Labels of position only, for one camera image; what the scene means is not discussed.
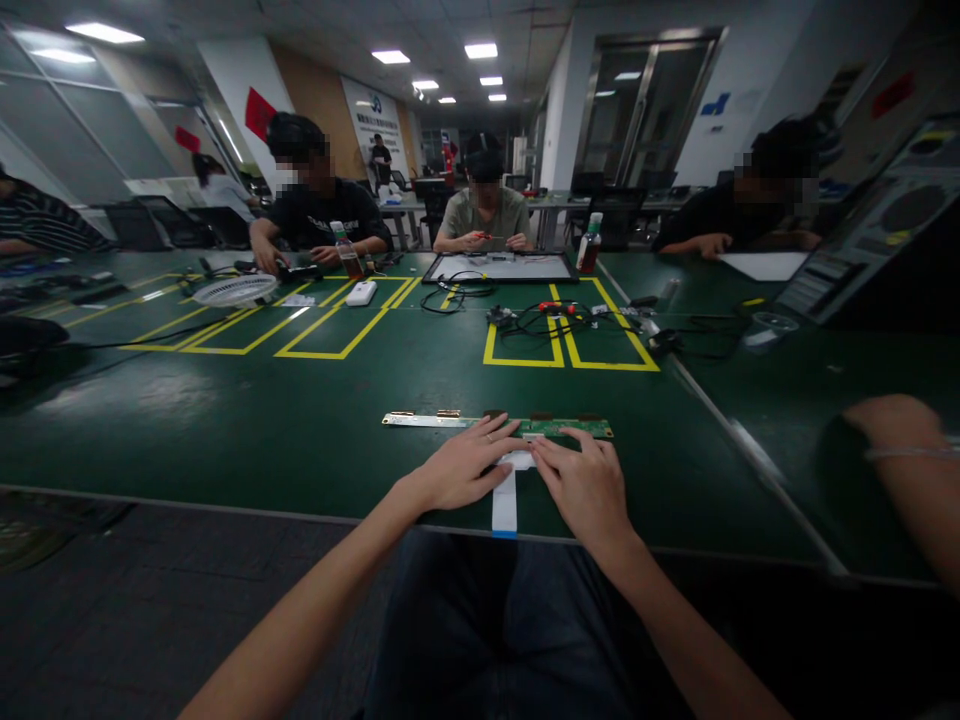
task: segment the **poster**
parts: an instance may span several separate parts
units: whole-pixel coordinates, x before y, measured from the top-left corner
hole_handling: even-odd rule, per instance
[[[370,169],[370,149],[373,147],[373,136],[377,133],[383,137],[383,144],[390,151],[392,159],[390,169],[399,170],[409,180],[410,168],[407,166],[403,135],[400,134],[397,104],[393,98],[342,75],[340,80],[343,83],[343,94],[347,98],[347,107],[350,109],[350,117],[353,120],[353,129],[357,133],[363,163],[367,168],[370,187],[377,186],[373,170]]]

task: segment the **circuit board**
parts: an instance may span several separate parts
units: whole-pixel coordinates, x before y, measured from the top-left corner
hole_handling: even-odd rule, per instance
[[[383,416],[382,424],[397,425],[400,427],[447,427],[467,428],[478,423],[480,418],[464,418],[450,415],[414,415],[406,412],[391,412]],[[602,419],[531,419],[520,418],[520,427],[514,433],[520,437],[524,435],[544,435],[546,437],[562,437],[560,428],[572,427],[584,430],[595,438],[612,438],[613,429],[610,423]]]

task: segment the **white fan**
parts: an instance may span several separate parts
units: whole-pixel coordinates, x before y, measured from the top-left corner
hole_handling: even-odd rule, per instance
[[[209,307],[255,308],[273,299],[278,284],[272,275],[245,275],[205,285],[194,293],[193,299]]]

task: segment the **striped shirt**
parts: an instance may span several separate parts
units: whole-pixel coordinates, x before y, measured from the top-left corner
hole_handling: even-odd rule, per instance
[[[23,180],[0,200],[0,241],[21,240],[51,253],[103,252],[110,241],[75,210]]]

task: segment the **beverage bottle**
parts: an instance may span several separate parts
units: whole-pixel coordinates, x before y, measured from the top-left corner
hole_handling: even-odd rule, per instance
[[[603,213],[591,213],[587,233],[580,238],[580,252],[577,255],[577,270],[583,273],[592,273],[597,264],[597,253],[600,252],[600,223],[603,222]]]
[[[340,256],[343,269],[351,280],[363,280],[363,266],[360,264],[360,258],[357,257],[353,243],[347,239],[347,231],[343,229],[343,223],[333,220],[330,223],[330,229],[337,238],[337,254]]]

